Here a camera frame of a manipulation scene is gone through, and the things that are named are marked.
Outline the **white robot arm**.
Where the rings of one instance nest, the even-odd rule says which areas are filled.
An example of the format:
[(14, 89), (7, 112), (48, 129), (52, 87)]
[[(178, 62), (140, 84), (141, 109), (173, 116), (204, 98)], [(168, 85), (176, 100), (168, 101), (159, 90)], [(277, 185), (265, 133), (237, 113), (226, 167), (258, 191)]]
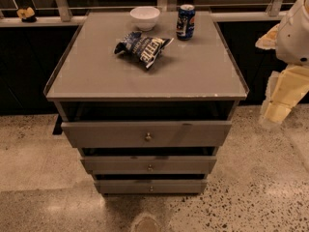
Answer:
[(280, 125), (309, 92), (309, 0), (296, 0), (255, 46), (274, 49), (287, 64), (284, 71), (271, 73), (260, 112), (261, 124)]

